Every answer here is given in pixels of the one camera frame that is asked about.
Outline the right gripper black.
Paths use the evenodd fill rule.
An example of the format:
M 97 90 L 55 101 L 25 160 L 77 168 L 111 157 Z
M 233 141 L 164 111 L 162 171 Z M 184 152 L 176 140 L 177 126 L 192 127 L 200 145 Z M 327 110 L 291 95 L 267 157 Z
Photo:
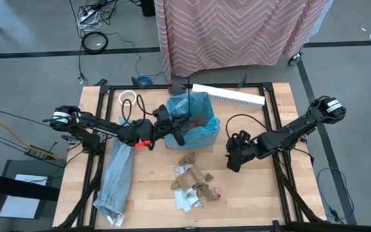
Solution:
M 233 172 L 239 172 L 247 160 L 258 158 L 259 155 L 258 147 L 246 131 L 233 133 L 226 143 L 226 150 L 228 152 L 227 168 Z

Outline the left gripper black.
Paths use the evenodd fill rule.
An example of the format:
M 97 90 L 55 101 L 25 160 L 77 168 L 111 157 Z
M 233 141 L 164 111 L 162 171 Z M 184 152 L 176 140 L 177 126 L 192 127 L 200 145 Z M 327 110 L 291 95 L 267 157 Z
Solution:
M 162 104 L 153 111 L 153 116 L 156 119 L 156 122 L 154 123 L 152 130 L 153 139 L 161 139 L 164 138 L 166 135 L 172 133 L 179 146 L 184 146 L 186 144 L 181 129 L 180 128 L 173 129 L 173 124 L 175 125 L 187 124 L 192 116 L 191 113 L 189 112 L 182 114 L 173 113 L 171 118 L 167 108 Z

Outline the blue plastic trash bag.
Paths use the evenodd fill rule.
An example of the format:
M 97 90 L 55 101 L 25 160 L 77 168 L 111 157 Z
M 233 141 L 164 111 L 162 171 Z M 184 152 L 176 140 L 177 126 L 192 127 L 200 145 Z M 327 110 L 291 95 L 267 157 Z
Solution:
M 166 102 L 170 114 L 191 113 L 191 118 L 181 127 L 180 132 L 185 140 L 179 146 L 172 134 L 164 138 L 167 148 L 190 150 L 212 146 L 220 132 L 220 120 L 215 116 L 210 95 L 206 92 L 192 92 L 171 97 Z

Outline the brown cardboard piece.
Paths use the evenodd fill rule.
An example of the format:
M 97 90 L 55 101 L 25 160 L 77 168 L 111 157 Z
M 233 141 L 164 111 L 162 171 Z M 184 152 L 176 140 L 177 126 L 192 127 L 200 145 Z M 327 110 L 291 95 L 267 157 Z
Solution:
M 188 190 L 199 183 L 204 176 L 201 172 L 189 169 L 176 178 L 176 181 L 182 190 Z

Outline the white paper napkin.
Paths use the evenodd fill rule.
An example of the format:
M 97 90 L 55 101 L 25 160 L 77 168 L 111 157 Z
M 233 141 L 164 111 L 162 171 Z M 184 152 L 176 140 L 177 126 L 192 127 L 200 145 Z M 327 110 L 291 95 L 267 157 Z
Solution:
M 175 204 L 177 209 L 182 209 L 185 213 L 191 211 L 193 207 L 203 207 L 198 197 L 192 199 L 186 199 L 185 192 L 181 189 L 174 190 Z

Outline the grey plastic trash bag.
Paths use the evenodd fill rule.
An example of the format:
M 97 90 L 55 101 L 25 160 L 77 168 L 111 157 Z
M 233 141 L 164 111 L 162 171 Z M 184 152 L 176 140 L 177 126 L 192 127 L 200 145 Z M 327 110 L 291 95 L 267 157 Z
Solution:
M 114 139 L 102 187 L 93 203 L 113 227 L 121 227 L 124 221 L 124 206 L 131 187 L 133 162 L 133 147 Z

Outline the dark grey rounded object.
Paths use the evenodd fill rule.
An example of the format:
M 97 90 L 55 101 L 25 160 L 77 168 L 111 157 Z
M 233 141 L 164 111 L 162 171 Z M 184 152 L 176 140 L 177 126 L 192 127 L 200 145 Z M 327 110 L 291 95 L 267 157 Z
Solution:
M 177 96 L 185 94 L 187 92 L 187 88 L 182 84 L 172 84 L 169 86 L 168 92 L 173 96 Z

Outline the white tape roll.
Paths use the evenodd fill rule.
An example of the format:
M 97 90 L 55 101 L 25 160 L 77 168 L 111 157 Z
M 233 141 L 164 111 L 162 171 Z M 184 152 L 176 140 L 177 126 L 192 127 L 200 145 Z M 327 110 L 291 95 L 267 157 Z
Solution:
M 122 106 L 133 106 L 137 102 L 137 93 L 133 90 L 125 90 L 119 95 L 119 103 Z

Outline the black floor box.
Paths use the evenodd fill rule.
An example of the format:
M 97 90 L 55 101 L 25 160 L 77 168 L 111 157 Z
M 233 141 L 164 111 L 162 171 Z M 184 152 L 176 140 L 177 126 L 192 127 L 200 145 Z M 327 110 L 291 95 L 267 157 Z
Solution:
M 145 17 L 152 17 L 156 15 L 154 0 L 140 0 L 142 14 Z

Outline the black power box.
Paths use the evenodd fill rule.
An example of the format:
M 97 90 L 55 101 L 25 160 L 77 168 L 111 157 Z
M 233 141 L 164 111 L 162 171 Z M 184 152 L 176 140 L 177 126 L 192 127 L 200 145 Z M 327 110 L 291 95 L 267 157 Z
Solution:
M 45 150 L 42 150 L 41 148 L 38 148 L 38 147 L 35 147 L 35 146 L 32 146 L 32 145 L 29 145 L 25 152 L 24 152 L 25 155 L 29 156 L 29 157 L 32 157 L 32 158 L 35 158 L 35 159 L 39 159 L 39 160 L 48 160 L 50 159 L 50 156 L 48 155 L 48 152 L 45 151 Z

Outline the white power strip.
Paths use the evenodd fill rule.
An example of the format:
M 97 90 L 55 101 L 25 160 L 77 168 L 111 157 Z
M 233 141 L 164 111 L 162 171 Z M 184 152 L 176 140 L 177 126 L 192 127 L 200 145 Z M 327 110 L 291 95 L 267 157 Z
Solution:
M 92 15 L 94 15 L 96 11 L 94 10 L 89 10 L 89 11 L 82 11 L 82 16 L 79 17 L 80 22 L 84 22 L 88 18 L 90 18 Z

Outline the grey stand base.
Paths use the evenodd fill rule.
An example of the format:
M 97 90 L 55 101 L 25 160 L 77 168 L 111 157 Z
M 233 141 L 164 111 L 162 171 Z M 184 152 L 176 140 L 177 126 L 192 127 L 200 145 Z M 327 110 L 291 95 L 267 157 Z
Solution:
M 3 170 L 3 176 L 15 179 L 17 174 L 38 175 L 48 177 L 46 186 L 59 188 L 61 186 L 63 169 L 62 161 L 51 161 L 49 164 L 37 160 L 8 160 Z M 0 210 L 7 196 L 0 198 Z M 56 201 L 41 200 L 38 217 L 35 219 L 2 218 L 0 217 L 0 232 L 32 232 L 50 229 L 53 224 Z

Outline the black metal bar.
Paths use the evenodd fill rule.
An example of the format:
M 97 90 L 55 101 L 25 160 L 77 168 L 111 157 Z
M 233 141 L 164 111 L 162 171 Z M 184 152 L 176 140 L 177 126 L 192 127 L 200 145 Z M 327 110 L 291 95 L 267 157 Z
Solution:
M 59 189 L 7 177 L 0 177 L 0 195 L 57 201 Z

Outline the white paper sheet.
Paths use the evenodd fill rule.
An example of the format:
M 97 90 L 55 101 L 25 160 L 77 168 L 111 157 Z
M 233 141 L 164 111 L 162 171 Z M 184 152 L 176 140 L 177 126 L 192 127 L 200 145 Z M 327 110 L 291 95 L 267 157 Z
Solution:
M 48 177 L 17 174 L 15 176 L 15 180 L 45 186 L 47 184 Z M 0 210 L 0 217 L 35 219 L 38 217 L 41 204 L 41 200 L 36 198 L 7 196 Z

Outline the black aluminium frame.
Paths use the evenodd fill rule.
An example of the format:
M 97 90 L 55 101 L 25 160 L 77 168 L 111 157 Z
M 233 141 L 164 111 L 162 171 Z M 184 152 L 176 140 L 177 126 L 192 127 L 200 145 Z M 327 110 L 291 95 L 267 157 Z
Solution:
M 298 117 L 287 83 L 251 84 L 244 87 L 243 92 L 264 95 L 265 106 L 257 108 L 213 99 L 214 114 L 221 122 L 220 133 L 215 144 L 195 151 L 196 165 L 214 177 L 212 186 L 222 189 L 219 200 L 189 212 L 177 209 L 170 185 L 175 177 L 175 164 L 184 156 L 184 151 L 169 149 L 163 141 L 158 141 L 153 150 L 140 148 L 134 152 L 133 180 L 122 227 L 111 226 L 90 200 L 86 203 L 82 223 L 100 232 L 268 229 L 274 221 L 284 224 L 306 219 L 287 184 L 317 217 L 325 219 L 304 143 L 299 143 L 290 153 L 254 159 L 237 173 L 227 168 L 225 144 L 229 135 L 245 130 L 255 136 L 266 127 L 279 128 Z

